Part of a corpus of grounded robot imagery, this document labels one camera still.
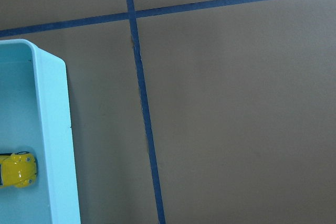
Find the light blue plastic bin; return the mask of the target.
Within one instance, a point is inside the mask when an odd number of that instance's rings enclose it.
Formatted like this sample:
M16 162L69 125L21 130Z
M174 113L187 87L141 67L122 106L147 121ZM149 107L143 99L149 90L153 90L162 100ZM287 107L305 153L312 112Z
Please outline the light blue plastic bin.
M1 152L31 152L37 180L1 190L1 223L79 223L66 65L24 39L1 41Z

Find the yellow beetle toy car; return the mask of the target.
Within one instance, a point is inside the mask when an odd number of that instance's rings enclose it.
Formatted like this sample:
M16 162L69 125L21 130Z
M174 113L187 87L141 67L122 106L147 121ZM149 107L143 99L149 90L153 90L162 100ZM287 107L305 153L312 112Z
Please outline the yellow beetle toy car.
M36 178L37 163L32 153L1 153L1 188L28 187Z

